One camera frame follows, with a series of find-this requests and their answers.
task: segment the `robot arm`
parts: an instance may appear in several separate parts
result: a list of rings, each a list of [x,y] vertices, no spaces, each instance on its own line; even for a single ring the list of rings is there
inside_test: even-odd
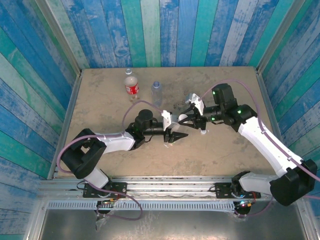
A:
[[[62,155],[61,160],[67,165],[77,179],[84,179],[99,189],[109,190],[112,185],[110,177],[96,167],[103,154],[116,151],[132,151],[146,142],[145,136],[163,136],[163,141],[173,143],[188,136],[186,133],[174,132],[177,117],[164,110],[162,122],[153,117],[153,113],[141,110],[134,122],[124,132],[113,134],[94,133],[86,128],[75,138],[97,135],[76,142]]]
[[[196,94],[191,93],[186,99],[190,107],[179,116],[178,123],[201,130],[205,130],[206,124],[210,122],[231,126],[259,150],[276,174],[263,175],[249,171],[237,174],[231,184],[235,196],[243,196],[246,192],[260,192],[273,195],[280,204],[288,206],[313,190],[315,180],[290,161],[264,133],[266,132],[292,159],[316,174],[317,165],[311,159],[304,161],[294,154],[264,125],[262,132],[257,113],[248,105],[238,105],[228,84],[217,85],[212,89],[212,95],[217,105],[206,107]]]

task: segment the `tan table surface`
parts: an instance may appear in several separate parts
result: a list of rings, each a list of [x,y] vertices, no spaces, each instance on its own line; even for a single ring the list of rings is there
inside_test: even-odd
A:
[[[189,93],[199,96],[215,82],[234,78],[245,82],[255,93],[261,106],[264,124],[271,129],[268,114],[252,67],[161,67],[133,68],[140,88],[140,99],[151,101],[151,85],[159,81],[163,85],[163,104],[160,107],[174,114],[185,110],[185,97]],[[124,113],[131,106],[127,96],[124,68],[86,69],[78,93],[70,128],[69,143],[82,129],[90,128],[95,133],[117,133],[122,130]],[[230,84],[238,104],[253,101],[246,90],[237,83]],[[214,104],[209,93],[204,102]],[[141,103],[127,115],[125,126],[134,122],[138,112],[150,109]],[[160,114],[153,110],[154,117],[161,121]],[[164,143],[163,137],[154,136],[134,151],[117,151],[105,154],[98,163],[110,176],[173,176],[173,175],[235,175],[244,170],[255,173],[274,173],[267,160],[256,148],[224,124],[207,124],[207,133],[180,126],[178,132],[189,136],[174,144]]]

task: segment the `plastic bottle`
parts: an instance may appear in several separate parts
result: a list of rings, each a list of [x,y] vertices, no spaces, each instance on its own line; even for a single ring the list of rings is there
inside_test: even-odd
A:
[[[125,70],[127,77],[124,80],[125,90],[128,93],[130,102],[136,102],[139,99],[138,79],[132,74],[132,69]]]
[[[151,86],[152,103],[157,107],[162,104],[162,85],[155,81]]]

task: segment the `red label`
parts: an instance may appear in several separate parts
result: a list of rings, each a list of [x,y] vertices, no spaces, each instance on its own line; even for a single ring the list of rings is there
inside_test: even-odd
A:
[[[139,87],[138,87],[138,83],[134,86],[125,86],[126,92],[128,94],[137,94],[139,92]]]

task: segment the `blue wooden wall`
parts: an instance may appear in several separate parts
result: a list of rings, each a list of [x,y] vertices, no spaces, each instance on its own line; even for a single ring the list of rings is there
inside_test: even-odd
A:
[[[75,79],[35,0],[1,0],[0,240],[24,236]]]
[[[81,69],[257,66],[294,0],[46,0]]]
[[[284,144],[320,169],[319,0],[305,0],[262,76]],[[320,197],[318,182],[311,194]],[[319,200],[312,202],[320,218]]]

